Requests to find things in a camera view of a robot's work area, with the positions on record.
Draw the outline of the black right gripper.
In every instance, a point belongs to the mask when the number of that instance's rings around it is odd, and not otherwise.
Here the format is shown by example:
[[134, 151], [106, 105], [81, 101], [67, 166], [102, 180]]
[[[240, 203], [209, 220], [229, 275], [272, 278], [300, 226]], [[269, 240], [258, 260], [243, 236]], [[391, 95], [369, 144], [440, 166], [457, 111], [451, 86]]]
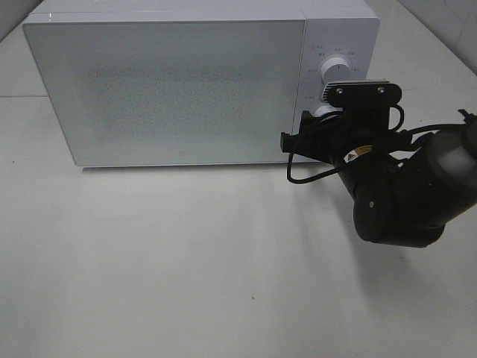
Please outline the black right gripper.
[[344, 156], [353, 149], [373, 145], [389, 132], [390, 109], [341, 110], [314, 116], [301, 114], [298, 134], [280, 134], [284, 154], [311, 157], [334, 167], [344, 164]]

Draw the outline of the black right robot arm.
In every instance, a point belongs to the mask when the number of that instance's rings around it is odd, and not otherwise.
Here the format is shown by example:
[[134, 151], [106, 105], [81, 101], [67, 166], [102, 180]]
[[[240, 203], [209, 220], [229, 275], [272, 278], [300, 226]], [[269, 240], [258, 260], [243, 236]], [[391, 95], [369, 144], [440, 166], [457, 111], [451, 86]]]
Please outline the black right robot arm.
[[280, 148], [331, 168], [353, 199], [353, 223], [367, 242], [424, 248], [446, 224], [476, 204], [476, 115], [460, 124], [405, 130], [389, 125], [389, 109], [302, 115]]

